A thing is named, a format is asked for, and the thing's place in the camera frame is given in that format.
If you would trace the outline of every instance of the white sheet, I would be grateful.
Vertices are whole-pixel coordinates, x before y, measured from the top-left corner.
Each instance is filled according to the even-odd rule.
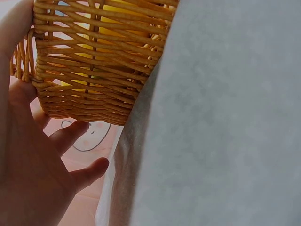
[[[300,225],[300,12],[181,1],[115,151],[110,226]]]

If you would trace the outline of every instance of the skin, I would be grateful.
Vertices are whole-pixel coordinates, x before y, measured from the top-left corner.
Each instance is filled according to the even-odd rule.
[[[75,194],[103,176],[109,162],[68,172],[61,156],[89,128],[77,121],[51,136],[49,118],[31,113],[35,88],[9,86],[9,60],[32,24],[31,0],[23,0],[0,22],[0,225],[55,226]]]

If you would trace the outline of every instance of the cartoon drawing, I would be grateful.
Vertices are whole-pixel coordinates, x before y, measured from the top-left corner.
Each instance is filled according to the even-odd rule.
[[[66,128],[72,124],[71,121],[62,121],[62,128]],[[82,135],[73,145],[73,147],[80,152],[91,151],[96,148],[103,139],[107,136],[111,124],[97,121],[90,122],[90,127],[87,132]]]

